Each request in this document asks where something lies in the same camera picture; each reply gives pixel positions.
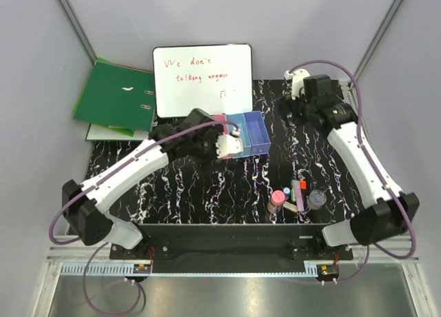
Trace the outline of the pink plastic bin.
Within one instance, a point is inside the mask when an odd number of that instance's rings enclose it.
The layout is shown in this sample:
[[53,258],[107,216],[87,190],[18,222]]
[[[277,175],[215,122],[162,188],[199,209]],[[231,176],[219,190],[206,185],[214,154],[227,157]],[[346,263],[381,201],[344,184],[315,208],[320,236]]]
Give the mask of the pink plastic bin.
[[[227,117],[225,114],[217,114],[213,116],[213,119],[215,121],[226,121]],[[228,130],[228,125],[227,124],[223,124],[223,134],[229,134],[229,130]],[[230,155],[226,155],[225,157],[223,157],[223,159],[230,159],[231,156]]]

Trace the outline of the purple plastic bin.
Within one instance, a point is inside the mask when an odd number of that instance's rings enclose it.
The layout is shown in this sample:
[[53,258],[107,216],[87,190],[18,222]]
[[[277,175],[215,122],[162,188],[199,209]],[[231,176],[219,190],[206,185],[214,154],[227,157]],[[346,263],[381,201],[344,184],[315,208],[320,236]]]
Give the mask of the purple plastic bin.
[[246,112],[243,114],[247,126],[247,132],[251,143],[251,156],[268,154],[271,141],[267,132],[264,118],[259,111]]

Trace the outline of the white dry-erase board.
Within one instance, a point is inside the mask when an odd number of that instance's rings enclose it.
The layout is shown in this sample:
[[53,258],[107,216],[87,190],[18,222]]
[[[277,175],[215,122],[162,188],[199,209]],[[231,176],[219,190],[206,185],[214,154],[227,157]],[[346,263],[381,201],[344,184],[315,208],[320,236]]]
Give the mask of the white dry-erase board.
[[157,47],[152,52],[156,111],[161,118],[236,114],[253,108],[248,43]]

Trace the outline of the small blue capped bottle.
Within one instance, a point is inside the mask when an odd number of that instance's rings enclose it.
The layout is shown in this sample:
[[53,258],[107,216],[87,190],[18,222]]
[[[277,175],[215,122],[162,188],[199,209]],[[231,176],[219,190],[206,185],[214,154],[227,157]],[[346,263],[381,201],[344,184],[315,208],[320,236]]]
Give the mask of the small blue capped bottle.
[[291,198],[291,189],[288,187],[283,188],[283,194],[285,195],[285,200],[289,201]]

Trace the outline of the clear round glitter container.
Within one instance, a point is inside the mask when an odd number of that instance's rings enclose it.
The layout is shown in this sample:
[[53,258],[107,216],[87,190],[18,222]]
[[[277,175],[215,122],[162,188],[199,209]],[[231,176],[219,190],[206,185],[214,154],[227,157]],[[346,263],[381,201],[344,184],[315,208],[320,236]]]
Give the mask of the clear round glitter container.
[[321,209],[327,202],[326,194],[321,190],[312,190],[307,197],[307,207],[311,210]]

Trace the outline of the pink capped glitter jar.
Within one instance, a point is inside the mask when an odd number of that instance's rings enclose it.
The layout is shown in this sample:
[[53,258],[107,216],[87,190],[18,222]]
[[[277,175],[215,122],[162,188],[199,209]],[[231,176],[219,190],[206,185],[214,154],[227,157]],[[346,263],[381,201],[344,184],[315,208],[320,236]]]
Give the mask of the pink capped glitter jar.
[[285,194],[282,190],[275,190],[272,192],[269,202],[267,205],[267,210],[271,214],[277,213],[285,202]]

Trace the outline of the pink eraser bar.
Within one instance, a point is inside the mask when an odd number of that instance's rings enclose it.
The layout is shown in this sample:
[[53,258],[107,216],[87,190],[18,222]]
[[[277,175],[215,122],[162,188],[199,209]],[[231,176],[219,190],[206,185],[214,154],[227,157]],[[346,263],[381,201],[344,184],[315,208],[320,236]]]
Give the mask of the pink eraser bar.
[[304,200],[302,197],[302,190],[301,189],[297,190],[295,193],[295,196],[296,196],[296,206],[297,206],[298,212],[304,212],[305,206],[304,206]]

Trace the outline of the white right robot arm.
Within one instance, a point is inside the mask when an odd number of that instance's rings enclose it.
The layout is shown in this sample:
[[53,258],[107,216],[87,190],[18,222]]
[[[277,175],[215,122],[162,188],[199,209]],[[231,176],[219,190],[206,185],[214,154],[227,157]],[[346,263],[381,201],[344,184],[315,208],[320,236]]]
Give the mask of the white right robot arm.
[[282,101],[283,109],[327,139],[349,170],[364,207],[353,218],[324,227],[312,244],[314,254],[325,260],[338,246],[367,246],[408,232],[419,199],[404,193],[382,166],[358,127],[358,115],[340,98],[338,82],[327,75],[312,76],[305,69],[286,72],[285,80],[291,83],[291,92]]

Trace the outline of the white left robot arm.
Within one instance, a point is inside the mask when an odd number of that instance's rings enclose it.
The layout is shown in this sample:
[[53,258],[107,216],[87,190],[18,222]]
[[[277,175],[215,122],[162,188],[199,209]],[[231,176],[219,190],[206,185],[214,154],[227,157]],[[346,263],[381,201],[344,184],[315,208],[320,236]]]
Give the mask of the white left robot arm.
[[112,243],[124,247],[132,258],[143,258],[148,241],[138,225],[111,215],[111,206],[139,181],[176,159],[218,159],[225,124],[195,108],[184,119],[157,125],[138,147],[105,171],[82,183],[65,183],[57,216],[64,217],[86,246]]

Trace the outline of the black marble pattern mat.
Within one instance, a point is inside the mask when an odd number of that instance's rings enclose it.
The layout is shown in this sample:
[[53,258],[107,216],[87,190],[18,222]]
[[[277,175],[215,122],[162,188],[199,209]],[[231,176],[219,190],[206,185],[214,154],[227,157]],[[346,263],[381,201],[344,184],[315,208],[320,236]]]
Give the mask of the black marble pattern mat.
[[[342,159],[310,124],[283,114],[278,100],[291,86],[284,80],[253,82],[253,108],[262,113],[269,153],[198,164],[174,161],[147,176],[110,208],[141,223],[335,223],[362,211],[362,200]],[[327,196],[324,207],[301,214],[267,212],[271,193],[304,180]]]

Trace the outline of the white small eraser block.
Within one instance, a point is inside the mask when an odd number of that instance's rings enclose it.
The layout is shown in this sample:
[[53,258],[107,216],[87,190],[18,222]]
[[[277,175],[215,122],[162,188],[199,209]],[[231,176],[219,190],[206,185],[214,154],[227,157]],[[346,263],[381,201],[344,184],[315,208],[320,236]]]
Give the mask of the white small eraser block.
[[289,203],[287,201],[284,202],[283,207],[291,212],[297,213],[298,212],[298,208],[296,205],[294,205],[293,203]]

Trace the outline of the green white paper booklet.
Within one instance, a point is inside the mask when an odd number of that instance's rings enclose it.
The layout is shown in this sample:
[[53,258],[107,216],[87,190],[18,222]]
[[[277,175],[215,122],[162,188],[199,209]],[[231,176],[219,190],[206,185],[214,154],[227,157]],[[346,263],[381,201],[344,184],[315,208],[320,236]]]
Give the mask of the green white paper booklet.
[[127,130],[122,128],[108,128],[91,124],[86,134],[86,141],[142,141],[149,132],[142,130]]

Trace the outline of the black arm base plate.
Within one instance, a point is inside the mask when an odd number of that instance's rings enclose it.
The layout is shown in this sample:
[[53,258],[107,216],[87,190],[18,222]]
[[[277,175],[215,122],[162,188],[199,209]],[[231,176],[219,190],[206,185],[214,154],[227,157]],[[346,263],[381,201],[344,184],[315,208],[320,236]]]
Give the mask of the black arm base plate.
[[139,227],[143,241],[128,250],[113,244],[112,260],[153,258],[155,275],[286,274],[309,276],[307,262],[353,260],[352,250],[330,247],[322,224],[165,225]]

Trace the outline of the aluminium rail frame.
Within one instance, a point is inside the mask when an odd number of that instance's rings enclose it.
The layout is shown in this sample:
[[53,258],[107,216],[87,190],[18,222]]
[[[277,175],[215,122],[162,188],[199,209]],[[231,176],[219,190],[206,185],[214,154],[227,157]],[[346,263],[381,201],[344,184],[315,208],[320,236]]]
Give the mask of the aluminium rail frame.
[[87,294],[98,275],[129,278],[141,315],[433,316],[396,202],[415,194],[343,154],[356,118],[336,80],[320,125],[283,80],[252,83],[252,110],[146,152],[97,143],[86,181],[62,189]]

